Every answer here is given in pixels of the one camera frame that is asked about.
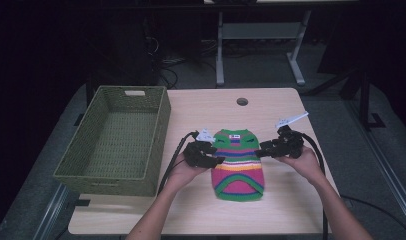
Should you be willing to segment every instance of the rectangular basket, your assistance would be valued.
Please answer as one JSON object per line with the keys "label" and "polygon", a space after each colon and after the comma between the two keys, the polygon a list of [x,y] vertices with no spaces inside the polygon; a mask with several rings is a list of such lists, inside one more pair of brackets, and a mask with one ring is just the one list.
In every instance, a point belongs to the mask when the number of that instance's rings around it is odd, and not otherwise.
{"label": "rectangular basket", "polygon": [[170,113],[165,87],[100,86],[54,177],[80,193],[154,196]]}

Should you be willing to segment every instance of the table leg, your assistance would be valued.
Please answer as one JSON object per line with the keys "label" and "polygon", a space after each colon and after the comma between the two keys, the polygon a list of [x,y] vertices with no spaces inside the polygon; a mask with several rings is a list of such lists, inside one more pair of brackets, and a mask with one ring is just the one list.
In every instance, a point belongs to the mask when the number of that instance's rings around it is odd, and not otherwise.
{"label": "table leg", "polygon": [[218,22],[218,53],[216,56],[216,85],[223,86],[224,80],[224,63],[222,61],[222,12],[219,12]]}

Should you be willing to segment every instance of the person's left hand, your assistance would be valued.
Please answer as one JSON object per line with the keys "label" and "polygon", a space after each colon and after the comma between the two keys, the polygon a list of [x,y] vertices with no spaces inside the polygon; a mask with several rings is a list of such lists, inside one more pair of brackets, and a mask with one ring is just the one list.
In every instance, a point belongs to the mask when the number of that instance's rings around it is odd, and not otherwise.
{"label": "person's left hand", "polygon": [[165,188],[172,188],[174,191],[178,191],[188,183],[190,183],[197,175],[203,173],[207,168],[190,167],[185,162],[184,154],[181,153],[175,160],[174,168],[169,174]]}

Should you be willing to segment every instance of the table hole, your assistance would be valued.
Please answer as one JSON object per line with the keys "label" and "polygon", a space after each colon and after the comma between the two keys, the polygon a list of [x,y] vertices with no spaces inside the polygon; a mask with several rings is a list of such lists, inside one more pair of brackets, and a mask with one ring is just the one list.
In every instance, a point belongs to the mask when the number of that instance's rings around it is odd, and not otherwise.
{"label": "table hole", "polygon": [[246,98],[237,99],[237,104],[240,106],[246,106],[248,103],[249,103],[249,101]]}

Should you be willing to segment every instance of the colorful sweater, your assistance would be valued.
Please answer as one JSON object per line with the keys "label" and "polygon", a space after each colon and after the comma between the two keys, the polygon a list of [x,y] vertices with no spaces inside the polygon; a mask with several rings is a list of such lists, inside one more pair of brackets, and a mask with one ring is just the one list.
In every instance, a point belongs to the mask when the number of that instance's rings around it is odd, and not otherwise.
{"label": "colorful sweater", "polygon": [[212,169],[212,185],[220,199],[250,201],[263,195],[265,181],[262,164],[254,151],[259,149],[256,136],[249,130],[222,129],[214,136],[215,155],[225,161]]}

